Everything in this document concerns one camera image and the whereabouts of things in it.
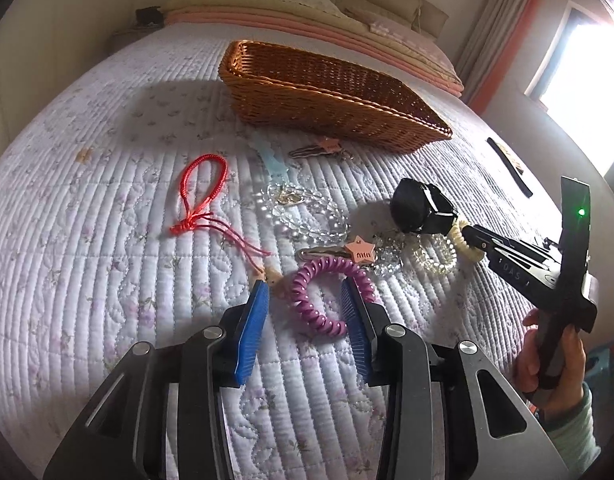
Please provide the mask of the green right sleeve forearm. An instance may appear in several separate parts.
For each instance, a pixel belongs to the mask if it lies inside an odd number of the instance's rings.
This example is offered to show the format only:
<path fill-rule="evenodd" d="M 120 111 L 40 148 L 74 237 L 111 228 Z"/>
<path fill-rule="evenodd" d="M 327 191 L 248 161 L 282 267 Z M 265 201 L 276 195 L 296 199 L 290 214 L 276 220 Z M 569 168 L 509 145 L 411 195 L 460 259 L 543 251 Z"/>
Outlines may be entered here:
<path fill-rule="evenodd" d="M 592 393 L 584 382 L 581 401 L 552 422 L 542 422 L 568 469 L 569 479 L 579 479 L 600 456 L 596 443 L 592 413 Z"/>

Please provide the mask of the person's right hand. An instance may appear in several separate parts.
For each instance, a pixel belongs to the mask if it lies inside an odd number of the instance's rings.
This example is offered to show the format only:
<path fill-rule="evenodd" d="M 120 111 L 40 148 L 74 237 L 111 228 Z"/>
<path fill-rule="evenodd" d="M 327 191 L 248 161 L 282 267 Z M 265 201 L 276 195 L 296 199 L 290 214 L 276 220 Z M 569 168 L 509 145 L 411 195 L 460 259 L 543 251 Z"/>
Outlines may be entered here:
<path fill-rule="evenodd" d="M 531 393 L 538 388 L 538 371 L 540 360 L 536 344 L 537 330 L 534 325 L 539 323 L 539 311 L 531 310 L 523 319 L 523 326 L 528 327 L 523 348 L 520 350 L 514 370 L 514 382 L 522 393 Z M 586 369 L 586 352 L 584 343 L 572 325 L 564 329 L 561 338 L 564 356 L 564 366 L 560 382 L 546 401 L 533 398 L 534 404 L 541 412 L 542 418 L 548 422 L 568 414 L 584 397 L 584 370 Z"/>

